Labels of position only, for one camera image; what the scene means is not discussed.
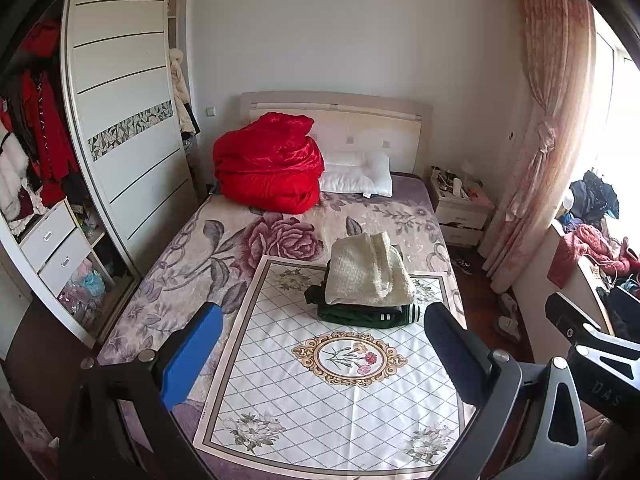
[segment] sliding wardrobe door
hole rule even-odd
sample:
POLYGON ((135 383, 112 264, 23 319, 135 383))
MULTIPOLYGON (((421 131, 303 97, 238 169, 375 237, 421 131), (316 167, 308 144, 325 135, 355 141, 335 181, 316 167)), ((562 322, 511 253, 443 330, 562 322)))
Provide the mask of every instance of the sliding wardrobe door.
POLYGON ((174 113, 166 7, 166 0, 66 0, 63 17, 74 146, 143 274, 196 209, 174 113))

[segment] headboard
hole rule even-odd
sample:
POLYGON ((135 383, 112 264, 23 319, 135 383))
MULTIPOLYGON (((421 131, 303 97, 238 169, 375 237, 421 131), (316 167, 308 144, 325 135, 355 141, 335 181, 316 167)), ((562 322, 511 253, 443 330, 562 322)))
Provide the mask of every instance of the headboard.
POLYGON ((306 115, 321 151, 382 151, 391 171, 423 177, 428 166, 431 106, 339 92, 270 91, 242 94, 242 124, 267 112, 306 115))

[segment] white shoe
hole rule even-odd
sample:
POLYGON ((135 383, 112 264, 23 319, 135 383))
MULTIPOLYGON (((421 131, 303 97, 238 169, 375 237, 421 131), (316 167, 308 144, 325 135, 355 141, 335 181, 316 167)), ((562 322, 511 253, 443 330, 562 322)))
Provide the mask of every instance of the white shoe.
POLYGON ((495 331, 511 342, 520 342, 520 329, 518 328, 518 322, 511 317, 500 316, 498 321, 495 322, 495 331))
POLYGON ((518 319, 518 303, 509 294, 506 292, 502 293, 498 297, 498 305, 506 317, 514 320, 518 319))

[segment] curtain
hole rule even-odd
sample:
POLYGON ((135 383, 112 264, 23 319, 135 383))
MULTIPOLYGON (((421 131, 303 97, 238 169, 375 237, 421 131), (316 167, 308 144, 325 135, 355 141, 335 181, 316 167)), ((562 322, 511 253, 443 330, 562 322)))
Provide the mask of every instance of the curtain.
POLYGON ((595 26, 587 0, 520 0, 522 67, 542 118, 527 131, 478 248, 504 292, 535 254, 569 184, 593 87, 595 26))

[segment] nightstand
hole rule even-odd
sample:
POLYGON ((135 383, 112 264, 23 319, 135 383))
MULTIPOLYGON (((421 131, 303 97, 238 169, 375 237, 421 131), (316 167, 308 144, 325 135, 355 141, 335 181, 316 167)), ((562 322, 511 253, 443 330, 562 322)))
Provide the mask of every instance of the nightstand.
POLYGON ((465 247, 478 245, 486 219, 494 210, 482 188, 473 188, 477 196, 466 200, 441 190, 436 179, 428 179, 426 185, 444 241, 465 247))

